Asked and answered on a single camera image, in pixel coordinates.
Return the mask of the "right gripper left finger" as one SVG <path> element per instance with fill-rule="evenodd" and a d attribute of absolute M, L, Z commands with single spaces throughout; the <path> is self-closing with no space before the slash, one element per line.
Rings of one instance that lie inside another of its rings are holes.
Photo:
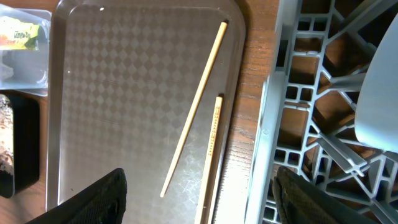
<path fill-rule="evenodd" d="M 117 168 L 28 224 L 121 224 L 126 197 L 126 176 L 122 168 Z"/>

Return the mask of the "yellow snack wrapper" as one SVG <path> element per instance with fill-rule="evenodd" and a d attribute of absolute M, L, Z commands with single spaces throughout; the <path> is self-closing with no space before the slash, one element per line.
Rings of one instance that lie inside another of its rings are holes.
<path fill-rule="evenodd" d="M 36 50 L 40 26 L 18 19 L 1 17 L 1 50 Z"/>

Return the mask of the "white bowl with rice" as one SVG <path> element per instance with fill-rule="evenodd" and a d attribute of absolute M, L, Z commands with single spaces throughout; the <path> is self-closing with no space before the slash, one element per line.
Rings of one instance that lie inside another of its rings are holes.
<path fill-rule="evenodd" d="M 14 122 L 9 98 L 1 95 L 1 171 L 14 174 Z"/>

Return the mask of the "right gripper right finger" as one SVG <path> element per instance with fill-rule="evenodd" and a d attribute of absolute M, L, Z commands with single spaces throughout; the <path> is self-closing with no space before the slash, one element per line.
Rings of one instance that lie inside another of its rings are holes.
<path fill-rule="evenodd" d="M 374 223 L 286 167 L 278 168 L 272 192 L 282 223 Z"/>

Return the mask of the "wooden chopstick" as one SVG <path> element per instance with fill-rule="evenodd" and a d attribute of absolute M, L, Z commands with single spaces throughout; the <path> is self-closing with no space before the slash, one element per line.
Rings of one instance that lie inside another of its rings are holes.
<path fill-rule="evenodd" d="M 201 223 L 202 216 L 203 216 L 203 209 L 205 208 L 206 189 L 208 186 L 208 180 L 209 180 L 209 176 L 210 176 L 210 169 L 211 169 L 213 152 L 214 152 L 215 143 L 216 143 L 218 125 L 219 125 L 219 121 L 220 121 L 222 103 L 223 103 L 223 97 L 217 96 L 216 101 L 215 101 L 214 111 L 213 111 L 212 122 L 211 122 L 210 137 L 208 140 L 205 165 L 203 168 L 203 175 L 201 178 L 201 187 L 200 187 L 200 193 L 199 193 L 199 198 L 198 198 L 198 204 L 197 204 L 197 210 L 196 210 L 196 214 L 195 214 L 194 224 Z"/>
<path fill-rule="evenodd" d="M 160 197 L 161 198 L 164 198 L 164 196 L 165 196 L 165 194 L 167 192 L 167 189 L 168 189 L 168 187 L 170 185 L 170 182 L 172 180 L 173 174 L 175 172 L 175 169 L 177 167 L 177 164 L 178 164 L 178 161 L 180 159 L 181 153 L 183 151 L 184 144 L 185 144 L 185 142 L 187 140 L 187 136 L 188 136 L 189 130 L 190 130 L 191 126 L 192 126 L 195 114 L 196 114 L 197 109 L 198 109 L 198 105 L 200 104 L 201 97 L 202 97 L 203 92 L 205 90 L 206 83 L 207 83 L 207 81 L 209 79 L 209 76 L 210 76 L 210 73 L 211 73 L 211 69 L 212 69 L 212 67 L 214 65 L 214 62 L 216 60 L 216 56 L 217 56 L 217 53 L 218 53 L 218 51 L 220 49 L 220 46 L 221 46 L 221 43 L 223 41 L 223 37 L 225 35 L 227 27 L 228 27 L 228 23 L 227 22 L 222 22 L 220 24 L 219 29 L 218 29 L 217 35 L 215 37 L 215 41 L 214 41 L 213 46 L 211 48 L 208 60 L 206 61 L 205 68 L 203 70 L 202 76 L 200 78 L 200 82 L 198 84 L 198 88 L 197 88 L 197 90 L 195 92 L 195 96 L 193 98 L 191 107 L 189 109 L 185 124 L 183 126 L 182 133 L 180 135 L 180 138 L 178 140 L 177 146 L 175 148 L 175 152 L 174 152 L 172 161 L 170 163 L 170 167 L 169 167 L 169 170 L 167 172 L 167 175 L 166 175 L 162 190 L 160 192 Z"/>

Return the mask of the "light blue bowl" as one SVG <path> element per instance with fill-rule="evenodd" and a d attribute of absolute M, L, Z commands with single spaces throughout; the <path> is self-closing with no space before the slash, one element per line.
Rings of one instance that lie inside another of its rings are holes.
<path fill-rule="evenodd" d="M 366 72 L 355 114 L 359 142 L 397 152 L 397 18 L 386 30 Z"/>

